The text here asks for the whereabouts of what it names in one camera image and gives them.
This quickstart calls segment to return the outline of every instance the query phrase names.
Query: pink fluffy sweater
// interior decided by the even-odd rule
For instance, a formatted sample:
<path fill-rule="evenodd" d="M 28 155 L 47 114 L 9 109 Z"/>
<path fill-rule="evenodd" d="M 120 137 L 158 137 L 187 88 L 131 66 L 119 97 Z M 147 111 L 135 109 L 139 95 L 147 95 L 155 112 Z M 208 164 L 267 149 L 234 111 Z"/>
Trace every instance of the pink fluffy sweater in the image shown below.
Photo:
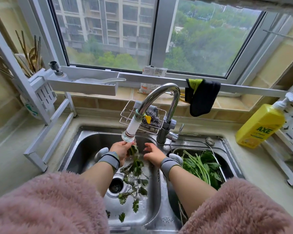
<path fill-rule="evenodd" d="M 38 176 L 0 198 L 0 233 L 109 233 L 102 197 L 73 173 Z M 249 182 L 233 178 L 179 233 L 293 233 L 293 218 Z"/>

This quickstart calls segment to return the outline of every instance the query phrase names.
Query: hand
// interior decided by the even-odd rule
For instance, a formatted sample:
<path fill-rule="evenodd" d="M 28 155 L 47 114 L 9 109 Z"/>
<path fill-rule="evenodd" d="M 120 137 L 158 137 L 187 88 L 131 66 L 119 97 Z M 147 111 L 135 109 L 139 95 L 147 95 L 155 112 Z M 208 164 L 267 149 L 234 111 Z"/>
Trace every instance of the hand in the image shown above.
<path fill-rule="evenodd" d="M 120 168 L 124 165 L 127 150 L 131 147 L 132 144 L 134 144 L 134 142 L 127 143 L 125 141 L 121 141 L 121 142 L 114 143 L 112 145 L 112 147 L 110 148 L 110 152 L 116 152 L 117 153 L 117 155 L 119 157 L 119 167 Z"/>
<path fill-rule="evenodd" d="M 146 153 L 143 158 L 160 168 L 160 163 L 166 158 L 166 155 L 153 143 L 145 143 L 144 145 L 146 146 L 144 151 L 149 153 Z"/>

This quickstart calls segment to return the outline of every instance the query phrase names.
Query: beige countertop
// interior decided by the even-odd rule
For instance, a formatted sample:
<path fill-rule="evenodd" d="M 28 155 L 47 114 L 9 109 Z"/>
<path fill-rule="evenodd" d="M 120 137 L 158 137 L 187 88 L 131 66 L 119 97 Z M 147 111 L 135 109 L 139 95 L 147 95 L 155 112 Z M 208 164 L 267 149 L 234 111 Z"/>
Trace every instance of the beige countertop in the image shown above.
<path fill-rule="evenodd" d="M 77 116 L 72 120 L 48 163 L 47 172 L 57 170 L 80 126 L 125 128 L 124 125 L 119 123 L 119 117 L 115 117 L 115 115 L 119 116 L 115 112 L 87 110 L 83 114 L 85 115 Z M 59 118 L 43 144 L 39 146 L 37 150 L 39 155 L 43 156 L 65 119 L 66 115 Z M 248 149 L 235 142 L 235 133 L 241 124 L 183 117 L 176 117 L 175 119 L 178 122 L 177 128 L 180 127 L 180 123 L 185 123 L 183 133 L 224 137 L 246 180 L 261 188 L 293 216 L 293 188 L 287 184 L 286 176 L 277 167 L 270 155 L 261 146 L 257 149 Z M 23 152 L 43 125 L 40 121 L 28 117 L 18 127 L 0 146 L 0 195 L 40 174 L 38 169 L 23 156 Z"/>

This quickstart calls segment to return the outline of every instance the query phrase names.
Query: gray wrist strap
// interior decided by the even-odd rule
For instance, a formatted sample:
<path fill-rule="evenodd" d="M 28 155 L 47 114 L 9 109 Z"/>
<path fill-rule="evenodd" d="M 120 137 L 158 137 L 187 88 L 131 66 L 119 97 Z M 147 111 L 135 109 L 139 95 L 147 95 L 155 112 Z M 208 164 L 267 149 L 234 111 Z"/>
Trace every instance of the gray wrist strap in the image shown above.
<path fill-rule="evenodd" d="M 163 174 L 164 174 L 164 176 L 167 178 L 167 179 L 169 179 L 169 171 L 170 171 L 170 169 L 172 169 L 172 167 L 173 166 L 180 166 L 179 165 L 179 163 L 176 161 L 176 160 L 174 160 L 174 159 L 172 159 L 172 158 L 169 158 L 169 157 L 166 157 L 166 158 L 164 158 L 162 161 L 161 161 L 161 163 L 160 163 L 160 167 L 161 167 L 161 170 L 162 170 L 162 172 L 163 172 Z"/>
<path fill-rule="evenodd" d="M 104 154 L 98 162 L 107 162 L 110 164 L 114 168 L 114 173 L 119 169 L 119 158 L 115 152 Z"/>

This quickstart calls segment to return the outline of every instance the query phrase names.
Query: stainless steel sink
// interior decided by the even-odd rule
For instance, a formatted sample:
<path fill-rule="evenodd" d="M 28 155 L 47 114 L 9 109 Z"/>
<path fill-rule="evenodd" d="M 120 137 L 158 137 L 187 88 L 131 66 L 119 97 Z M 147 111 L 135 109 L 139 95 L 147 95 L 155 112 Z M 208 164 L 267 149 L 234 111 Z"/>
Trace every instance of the stainless steel sink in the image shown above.
<path fill-rule="evenodd" d="M 122 130 L 80 127 L 68 149 L 59 171 L 71 171 L 82 173 L 94 165 L 94 156 L 102 148 L 110 148 L 113 143 L 121 141 Z M 165 144 L 157 144 L 156 135 L 147 133 L 137 133 L 137 146 L 139 155 L 142 157 L 145 152 L 144 143 L 154 143 L 163 153 L 169 154 L 174 148 L 194 148 L 207 149 L 206 136 L 180 135 L 176 143 L 170 144 L 167 140 Z M 231 177 L 241 177 L 234 158 L 224 139 L 212 137 L 215 145 L 212 147 L 219 163 L 222 166 L 226 179 Z M 133 212 L 133 198 L 128 197 L 126 203 L 121 205 L 118 199 L 119 193 L 126 192 L 129 187 L 122 182 L 123 173 L 120 170 L 113 177 L 110 189 L 107 191 L 104 201 L 106 210 L 110 212 L 109 225 L 111 232 L 124 232 L 132 226 L 144 226 L 144 228 L 156 233 L 176 233 L 181 228 L 180 214 L 178 209 L 178 198 L 170 182 L 166 181 L 163 173 L 149 162 L 144 162 L 143 173 L 149 177 L 149 184 L 146 186 L 148 194 L 139 200 L 139 211 Z M 124 212 L 126 214 L 124 222 L 120 222 L 118 216 Z"/>

